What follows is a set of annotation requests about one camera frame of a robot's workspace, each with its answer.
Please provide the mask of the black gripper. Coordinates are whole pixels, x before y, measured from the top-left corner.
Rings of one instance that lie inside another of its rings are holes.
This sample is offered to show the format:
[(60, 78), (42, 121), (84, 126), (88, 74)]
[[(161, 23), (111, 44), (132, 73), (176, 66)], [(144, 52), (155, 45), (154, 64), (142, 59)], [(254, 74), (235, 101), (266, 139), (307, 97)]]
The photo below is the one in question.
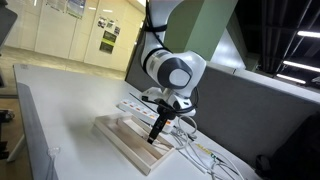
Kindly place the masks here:
[(149, 133), (147, 142), (150, 144), (154, 142), (154, 140), (157, 138), (159, 133), (162, 131), (166, 121), (174, 120), (176, 117), (176, 114), (174, 113), (173, 108), (164, 100), (157, 100), (156, 103), (158, 105), (157, 112), (159, 114), (159, 117), (155, 122), (151, 132)]

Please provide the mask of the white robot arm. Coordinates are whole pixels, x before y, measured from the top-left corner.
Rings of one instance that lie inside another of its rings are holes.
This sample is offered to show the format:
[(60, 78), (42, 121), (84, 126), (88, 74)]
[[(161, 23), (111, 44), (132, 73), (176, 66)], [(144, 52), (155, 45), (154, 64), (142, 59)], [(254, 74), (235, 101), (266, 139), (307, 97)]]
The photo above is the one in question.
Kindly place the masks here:
[(164, 45), (171, 12), (183, 0), (146, 0), (144, 41), (141, 53), (143, 71), (158, 85), (141, 94), (141, 99), (157, 105), (159, 117), (149, 133), (152, 144), (168, 120), (176, 116), (194, 116), (199, 99), (197, 85), (206, 61), (196, 52), (172, 53)]

